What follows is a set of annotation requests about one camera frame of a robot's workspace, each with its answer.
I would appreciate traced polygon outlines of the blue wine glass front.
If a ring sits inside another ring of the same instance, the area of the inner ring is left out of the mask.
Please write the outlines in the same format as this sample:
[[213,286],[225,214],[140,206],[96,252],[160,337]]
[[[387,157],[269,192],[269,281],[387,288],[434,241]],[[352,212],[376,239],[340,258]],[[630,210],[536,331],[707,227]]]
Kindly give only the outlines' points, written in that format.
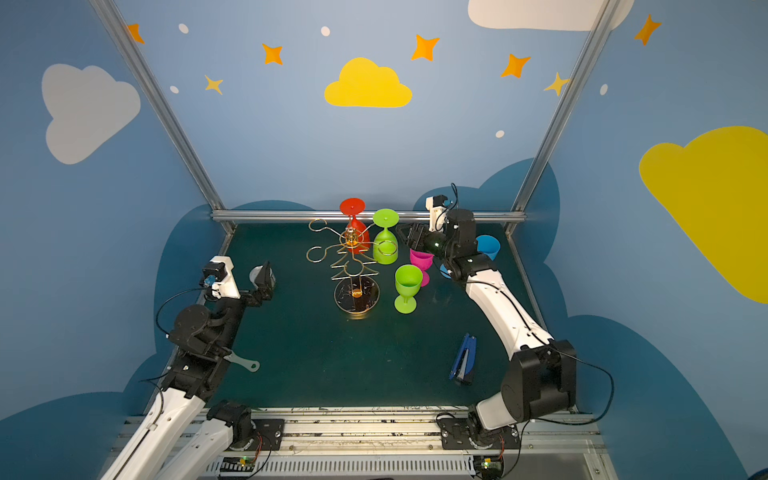
[[439,271],[443,277],[453,281],[459,281],[461,279],[461,269],[455,263],[444,261],[440,265]]

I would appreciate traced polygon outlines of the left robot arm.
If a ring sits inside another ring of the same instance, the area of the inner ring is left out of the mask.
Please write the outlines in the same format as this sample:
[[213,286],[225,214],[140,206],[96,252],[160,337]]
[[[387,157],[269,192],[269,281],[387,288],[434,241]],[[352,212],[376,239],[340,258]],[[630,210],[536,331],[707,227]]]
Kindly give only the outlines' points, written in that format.
[[250,290],[238,288],[228,256],[214,256],[202,269],[200,291],[214,306],[193,304],[176,317],[168,339],[178,351],[168,372],[154,381],[149,412],[104,473],[106,479],[196,479],[223,452],[268,448],[271,435],[259,432],[250,407],[208,401],[227,370],[239,364],[255,372],[260,364],[233,351],[247,307],[274,295],[270,263],[254,267]]

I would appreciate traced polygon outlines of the pink wine glass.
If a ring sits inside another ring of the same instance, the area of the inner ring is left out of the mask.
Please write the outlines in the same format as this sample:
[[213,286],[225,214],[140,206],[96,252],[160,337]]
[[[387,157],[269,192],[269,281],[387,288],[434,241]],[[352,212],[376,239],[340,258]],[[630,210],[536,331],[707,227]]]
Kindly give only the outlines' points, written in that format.
[[411,249],[409,255],[411,264],[416,266],[422,272],[421,286],[425,287],[430,282],[428,270],[433,265],[434,255],[415,249]]

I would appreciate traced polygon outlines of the blue wine glass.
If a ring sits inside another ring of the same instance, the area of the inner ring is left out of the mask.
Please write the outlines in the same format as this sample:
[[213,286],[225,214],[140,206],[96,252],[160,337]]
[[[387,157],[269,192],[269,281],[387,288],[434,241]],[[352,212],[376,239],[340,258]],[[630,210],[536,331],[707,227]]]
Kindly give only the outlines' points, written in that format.
[[459,281],[461,279],[461,269],[455,263],[444,261],[440,265],[439,271],[443,277],[453,281]]
[[476,238],[477,250],[485,254],[491,261],[495,260],[501,250],[500,241],[492,235],[479,235]]

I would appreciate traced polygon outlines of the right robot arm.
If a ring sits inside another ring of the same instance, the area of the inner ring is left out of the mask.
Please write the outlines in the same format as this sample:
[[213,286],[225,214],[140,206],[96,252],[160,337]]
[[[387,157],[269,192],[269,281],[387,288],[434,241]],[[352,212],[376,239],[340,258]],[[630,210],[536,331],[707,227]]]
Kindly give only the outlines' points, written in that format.
[[573,407],[577,357],[572,345],[555,340],[532,318],[494,262],[479,251],[472,211],[432,199],[426,209],[429,225],[412,225],[406,241],[445,266],[486,316],[509,358],[500,391],[473,407],[472,427],[490,433]]

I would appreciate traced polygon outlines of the green wine glass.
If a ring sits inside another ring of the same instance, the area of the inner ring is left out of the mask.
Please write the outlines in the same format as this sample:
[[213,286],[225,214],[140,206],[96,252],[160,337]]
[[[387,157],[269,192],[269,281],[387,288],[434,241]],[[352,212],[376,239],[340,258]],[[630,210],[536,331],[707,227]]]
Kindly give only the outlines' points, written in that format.
[[374,260],[390,265],[398,259],[398,241],[393,228],[399,223],[399,215],[392,209],[380,209],[374,213],[373,222],[381,228],[373,242]]
[[415,311],[417,301],[416,294],[420,291],[423,281],[423,272],[414,265],[400,266],[395,272],[395,287],[398,293],[394,301],[395,309],[401,314],[410,314]]

